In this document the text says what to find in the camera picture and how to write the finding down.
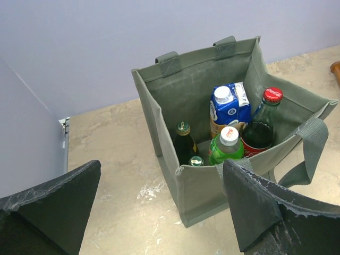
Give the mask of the green orange juice bottle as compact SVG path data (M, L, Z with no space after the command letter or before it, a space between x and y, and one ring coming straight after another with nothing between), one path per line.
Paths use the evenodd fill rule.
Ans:
M208 156L210 165L221 164L226 159L240 160L243 156L244 146L239 138L239 132L232 126L224 127L210 143Z

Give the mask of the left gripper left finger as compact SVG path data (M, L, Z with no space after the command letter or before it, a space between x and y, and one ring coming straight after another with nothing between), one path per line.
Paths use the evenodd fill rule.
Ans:
M1 254L79 254L100 176L91 160L1 198Z

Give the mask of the green glass bottle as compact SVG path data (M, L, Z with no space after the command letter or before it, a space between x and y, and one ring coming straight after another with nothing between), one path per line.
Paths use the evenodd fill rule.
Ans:
M205 161L202 157L195 155L189 159L189 165L194 167L201 167L205 165Z
M196 142L191 136L191 127L189 123L180 121L176 126L176 137L174 148L180 165L187 165L193 156L199 155L199 149Z

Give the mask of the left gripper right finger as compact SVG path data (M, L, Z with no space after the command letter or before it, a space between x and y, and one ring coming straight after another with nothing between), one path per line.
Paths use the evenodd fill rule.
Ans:
M223 181L244 254L339 254L339 206L287 189L237 162Z

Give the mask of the blue juice carton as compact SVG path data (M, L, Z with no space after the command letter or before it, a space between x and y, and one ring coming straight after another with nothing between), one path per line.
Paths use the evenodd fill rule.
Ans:
M243 82L214 87L210 98L210 132L214 138L224 127L241 130L251 120L251 105Z

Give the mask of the cola glass bottle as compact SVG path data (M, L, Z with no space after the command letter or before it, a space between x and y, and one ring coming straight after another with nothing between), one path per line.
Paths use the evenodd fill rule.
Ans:
M251 121L241 132L244 157L252 157L271 147L274 142L274 116L283 99L283 92L276 87L264 90L262 100Z

